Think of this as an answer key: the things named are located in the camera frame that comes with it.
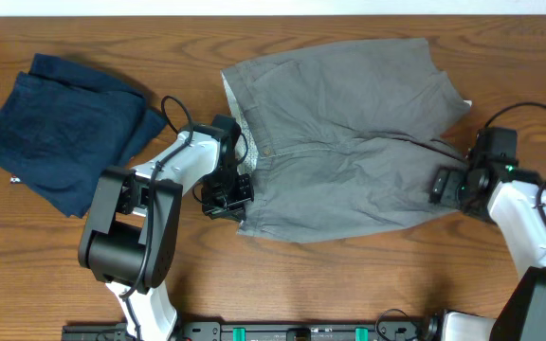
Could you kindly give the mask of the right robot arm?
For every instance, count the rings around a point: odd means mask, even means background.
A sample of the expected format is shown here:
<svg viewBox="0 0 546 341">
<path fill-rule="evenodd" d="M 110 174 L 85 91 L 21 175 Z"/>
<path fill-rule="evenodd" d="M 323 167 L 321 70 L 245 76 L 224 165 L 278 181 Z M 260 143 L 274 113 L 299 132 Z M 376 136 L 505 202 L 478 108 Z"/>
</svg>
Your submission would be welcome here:
<svg viewBox="0 0 546 341">
<path fill-rule="evenodd" d="M 457 311 L 433 315 L 424 340 L 546 340 L 546 190 L 540 175 L 519 167 L 517 133 L 479 130 L 465 170 L 438 170 L 429 200 L 495 224 L 519 284 L 496 318 Z"/>
</svg>

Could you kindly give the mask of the grey shorts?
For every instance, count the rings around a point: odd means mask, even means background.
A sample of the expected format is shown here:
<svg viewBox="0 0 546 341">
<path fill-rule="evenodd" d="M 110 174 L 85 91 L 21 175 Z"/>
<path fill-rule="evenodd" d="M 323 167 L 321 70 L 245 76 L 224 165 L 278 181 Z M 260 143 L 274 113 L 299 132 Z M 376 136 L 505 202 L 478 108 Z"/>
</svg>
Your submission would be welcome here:
<svg viewBox="0 0 546 341">
<path fill-rule="evenodd" d="M 464 158 L 443 133 L 470 110 L 423 38 L 318 45 L 222 72 L 246 135 L 244 236 L 324 242 L 447 215 L 429 192 Z"/>
</svg>

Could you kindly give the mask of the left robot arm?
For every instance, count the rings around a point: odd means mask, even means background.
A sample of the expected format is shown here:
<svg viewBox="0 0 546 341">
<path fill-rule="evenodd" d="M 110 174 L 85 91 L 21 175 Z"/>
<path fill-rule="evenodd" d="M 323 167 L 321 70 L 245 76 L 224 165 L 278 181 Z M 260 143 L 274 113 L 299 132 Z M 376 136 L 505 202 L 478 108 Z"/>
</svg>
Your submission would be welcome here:
<svg viewBox="0 0 546 341">
<path fill-rule="evenodd" d="M 237 168 L 243 139 L 233 117 L 189 123 L 174 143 L 130 169 L 100 176 L 78 249 L 82 267 L 116 295 L 135 340 L 173 340 L 178 314 L 165 278 L 173 262 L 182 199 L 195 186 L 203 213 L 242 222 L 253 201 L 249 175 Z"/>
</svg>

